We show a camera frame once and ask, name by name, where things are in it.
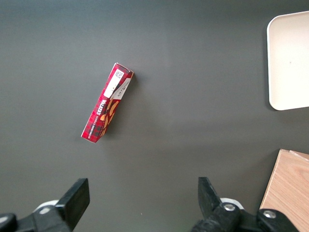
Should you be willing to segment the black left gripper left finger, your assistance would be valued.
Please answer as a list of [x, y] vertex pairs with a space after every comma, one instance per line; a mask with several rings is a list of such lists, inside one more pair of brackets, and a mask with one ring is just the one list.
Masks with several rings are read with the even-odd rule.
[[78, 179], [59, 199], [40, 204], [30, 215], [18, 219], [1, 213], [2, 232], [72, 232], [90, 203], [87, 178]]

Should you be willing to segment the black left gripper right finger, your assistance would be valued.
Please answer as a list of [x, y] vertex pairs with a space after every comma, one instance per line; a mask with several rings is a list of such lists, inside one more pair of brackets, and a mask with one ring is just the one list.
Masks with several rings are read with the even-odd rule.
[[234, 199], [220, 198], [207, 177], [198, 178], [198, 203], [203, 219], [192, 232], [297, 232], [288, 217], [274, 209], [248, 213]]

